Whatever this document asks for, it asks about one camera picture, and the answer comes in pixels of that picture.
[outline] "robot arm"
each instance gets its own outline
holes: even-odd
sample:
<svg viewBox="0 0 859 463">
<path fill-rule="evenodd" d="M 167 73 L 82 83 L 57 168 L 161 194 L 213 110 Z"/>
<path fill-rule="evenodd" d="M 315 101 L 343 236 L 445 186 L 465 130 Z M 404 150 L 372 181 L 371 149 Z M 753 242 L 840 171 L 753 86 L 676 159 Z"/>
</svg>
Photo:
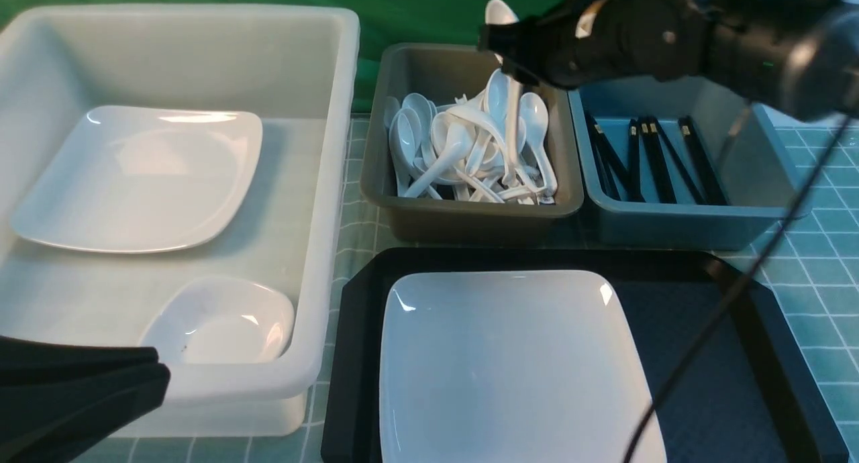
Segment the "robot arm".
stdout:
<svg viewBox="0 0 859 463">
<path fill-rule="evenodd" d="M 859 88 L 859 8 L 844 0 L 564 0 L 484 25 L 478 47 L 525 84 L 700 75 L 803 121 L 849 113 Z"/>
</svg>

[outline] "black plastic tray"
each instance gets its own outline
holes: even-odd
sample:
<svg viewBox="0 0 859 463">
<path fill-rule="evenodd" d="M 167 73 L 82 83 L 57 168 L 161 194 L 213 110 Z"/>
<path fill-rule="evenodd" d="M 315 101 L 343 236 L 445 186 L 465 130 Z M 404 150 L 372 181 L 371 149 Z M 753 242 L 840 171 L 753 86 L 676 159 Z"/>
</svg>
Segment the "black plastic tray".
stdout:
<svg viewBox="0 0 859 463">
<path fill-rule="evenodd" d="M 662 386 L 680 351 L 740 275 L 702 252 L 383 252 L 343 290 L 322 439 L 325 463 L 381 462 L 378 354 L 387 294 L 396 280 L 420 272 L 563 268 L 595 271 L 613 285 L 652 390 Z M 758 283 L 657 416 L 671 463 L 846 463 L 849 458 L 781 309 Z"/>
</svg>

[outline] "black cable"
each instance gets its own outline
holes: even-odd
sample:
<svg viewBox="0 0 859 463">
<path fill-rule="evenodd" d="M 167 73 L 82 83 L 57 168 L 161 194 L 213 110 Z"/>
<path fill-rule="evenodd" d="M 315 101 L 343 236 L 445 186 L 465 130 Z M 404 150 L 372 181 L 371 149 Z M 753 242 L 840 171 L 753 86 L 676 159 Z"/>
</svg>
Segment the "black cable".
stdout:
<svg viewBox="0 0 859 463">
<path fill-rule="evenodd" d="M 857 109 L 859 109 L 859 99 L 853 102 L 853 105 L 853 112 L 857 112 Z M 808 194 L 811 193 L 812 186 L 817 181 L 817 178 L 819 178 L 820 172 L 822 172 L 823 167 L 829 162 L 829 158 L 831 158 L 832 153 L 835 151 L 835 146 L 837 146 L 844 137 L 844 133 L 846 133 L 847 127 L 850 126 L 851 121 L 852 117 L 850 117 L 850 115 L 847 115 L 844 118 L 843 123 L 841 123 L 841 126 L 838 128 L 835 135 L 832 136 L 832 140 L 829 142 L 829 145 L 826 146 L 823 155 L 820 156 L 820 159 L 814 166 L 811 175 L 809 175 L 808 179 L 805 181 L 803 188 L 801 188 L 799 194 L 795 197 L 791 204 L 791 208 L 788 209 L 788 213 L 785 215 L 785 219 L 782 221 L 781 227 L 776 230 L 772 240 L 766 244 L 754 264 L 752 264 L 752 267 L 743 273 L 740 279 L 727 290 L 727 293 L 719 302 L 719 306 L 709 318 L 705 327 L 699 332 L 699 335 L 697 335 L 695 340 L 693 340 L 689 349 L 685 351 L 680 362 L 677 364 L 677 367 L 674 368 L 674 371 L 671 372 L 668 380 L 665 381 L 665 384 L 663 384 L 659 391 L 656 392 L 656 396 L 654 396 L 653 400 L 650 402 L 650 406 L 647 408 L 647 411 L 644 411 L 644 416 L 642 416 L 641 420 L 638 422 L 635 432 L 632 433 L 632 438 L 629 439 L 629 445 L 626 447 L 623 463 L 631 463 L 632 455 L 635 454 L 635 450 L 641 441 L 644 429 L 647 427 L 647 423 L 650 422 L 650 418 L 653 417 L 654 412 L 656 412 L 656 408 L 661 406 L 668 396 L 671 395 L 674 387 L 677 386 L 677 382 L 684 372 L 687 371 L 687 368 L 689 368 L 689 365 L 695 359 L 695 356 L 697 356 L 697 353 L 699 353 L 703 344 L 705 344 L 713 335 L 715 330 L 718 328 L 719 323 L 725 319 L 728 313 L 730 313 L 731 307 L 740 300 L 740 295 L 743 295 L 743 292 L 748 288 L 749 282 L 752 282 L 755 274 L 758 274 L 761 265 L 763 265 L 764 262 L 767 261 L 767 258 L 770 258 L 770 255 L 777 249 L 779 243 L 781 243 L 782 239 L 785 237 L 786 231 L 794 223 L 795 218 L 797 218 L 797 214 L 805 203 Z"/>
</svg>

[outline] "black object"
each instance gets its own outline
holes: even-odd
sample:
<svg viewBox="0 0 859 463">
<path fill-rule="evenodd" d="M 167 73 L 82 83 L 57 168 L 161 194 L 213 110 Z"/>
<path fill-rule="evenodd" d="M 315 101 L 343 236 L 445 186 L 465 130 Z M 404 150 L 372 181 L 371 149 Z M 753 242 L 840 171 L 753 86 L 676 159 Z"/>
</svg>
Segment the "black object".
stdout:
<svg viewBox="0 0 859 463">
<path fill-rule="evenodd" d="M 586 13 L 595 18 L 580 24 Z M 562 0 L 539 17 L 482 25 L 478 48 L 533 85 L 700 75 L 809 121 L 851 113 L 859 9 L 844 0 Z"/>
<path fill-rule="evenodd" d="M 629 145 L 627 154 L 629 156 L 629 188 L 635 194 L 638 194 L 638 200 L 644 202 L 642 196 L 642 175 L 641 175 L 641 145 L 639 144 L 639 127 L 634 119 L 629 121 Z"/>
<path fill-rule="evenodd" d="M 608 197 L 620 200 L 620 192 L 617 191 L 617 184 L 614 182 L 613 170 L 608 162 L 609 154 L 604 153 L 604 133 L 602 132 L 601 127 L 599 127 L 599 124 L 595 123 L 595 121 L 592 123 L 590 120 L 588 122 L 588 133 L 591 139 L 593 162 L 595 163 L 597 174 L 599 175 L 599 187 L 602 188 L 602 192 Z"/>
<path fill-rule="evenodd" d="M 687 115 L 678 120 L 677 124 L 683 135 L 683 141 L 687 145 L 687 152 L 691 160 L 693 160 L 693 166 L 695 166 L 695 170 L 699 175 L 707 203 L 721 206 L 727 205 L 727 197 L 725 197 L 725 192 L 722 191 L 719 179 L 715 175 L 713 164 L 709 160 L 705 147 L 703 147 L 703 142 L 699 135 L 697 135 L 695 126 L 693 126 L 693 118 Z"/>
<path fill-rule="evenodd" d="M 639 119 L 642 138 L 644 139 L 644 153 L 647 154 L 650 173 L 653 175 L 653 182 L 656 185 L 656 194 L 660 203 L 677 203 L 674 186 L 671 185 L 671 174 L 665 163 L 665 154 L 662 153 L 662 142 L 659 140 L 659 134 L 656 133 L 656 124 L 653 120 L 653 117 Z"/>
<path fill-rule="evenodd" d="M 588 123 L 588 133 L 593 146 L 593 156 L 596 160 L 599 175 L 601 175 L 602 191 L 608 196 L 620 200 L 620 194 L 614 182 L 614 176 L 617 176 L 620 184 L 623 185 L 623 190 L 626 191 L 632 201 L 644 202 L 641 188 L 632 184 L 631 173 L 623 165 L 623 161 L 620 160 L 617 151 L 614 150 L 611 142 L 608 141 L 608 136 L 599 127 L 599 123 L 597 123 L 596 119 L 588 111 L 585 112 L 585 119 Z"/>
<path fill-rule="evenodd" d="M 603 157 L 598 144 L 593 144 L 592 149 L 593 160 L 595 161 L 597 174 L 599 175 L 599 187 L 602 188 L 602 192 L 607 194 L 608 197 L 620 200 L 620 192 L 617 190 L 617 183 L 614 181 L 614 173 L 611 171 L 611 166 L 605 160 L 605 157 Z"/>
<path fill-rule="evenodd" d="M 151 347 L 0 337 L 0 461 L 74 460 L 162 405 L 170 371 Z"/>
<path fill-rule="evenodd" d="M 671 143 L 671 140 L 668 138 L 668 135 L 665 134 L 665 130 L 662 129 L 662 124 L 659 124 L 659 119 L 653 117 L 651 127 L 656 126 L 656 133 L 660 138 L 662 138 L 662 143 L 665 145 L 665 148 L 668 149 L 668 155 L 671 156 L 671 160 L 674 163 L 674 166 L 677 167 L 678 172 L 680 173 L 680 177 L 683 178 L 683 183 L 687 186 L 687 190 L 691 196 L 693 196 L 693 200 L 697 204 L 706 204 L 705 198 L 703 198 L 700 192 L 697 190 L 697 186 L 695 185 L 695 181 L 693 177 L 689 174 L 689 170 L 683 163 L 682 158 L 677 153 L 677 149 L 674 147 L 674 144 Z"/>
<path fill-rule="evenodd" d="M 387 294 L 396 280 L 418 272 L 561 268 L 592 270 L 613 285 L 651 390 L 740 276 L 702 252 L 383 252 L 344 287 L 322 439 L 325 463 L 381 462 L 378 356 Z M 846 445 L 775 298 L 758 283 L 742 297 L 657 411 L 668 461 L 846 463 Z"/>
</svg>

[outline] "white bowl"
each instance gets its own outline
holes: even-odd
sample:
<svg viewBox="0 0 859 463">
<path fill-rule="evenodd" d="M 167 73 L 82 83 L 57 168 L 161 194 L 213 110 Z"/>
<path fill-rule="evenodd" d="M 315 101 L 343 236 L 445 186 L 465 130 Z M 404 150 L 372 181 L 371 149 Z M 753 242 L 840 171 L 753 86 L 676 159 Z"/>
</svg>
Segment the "white bowl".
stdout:
<svg viewBox="0 0 859 463">
<path fill-rule="evenodd" d="M 620 300 L 579 270 L 398 280 L 378 380 L 385 463 L 615 463 L 650 402 Z M 633 461 L 665 463 L 655 417 Z"/>
<path fill-rule="evenodd" d="M 286 295 L 258 283 L 208 276 L 166 304 L 140 341 L 166 363 L 270 362 L 289 340 L 295 310 Z"/>
</svg>

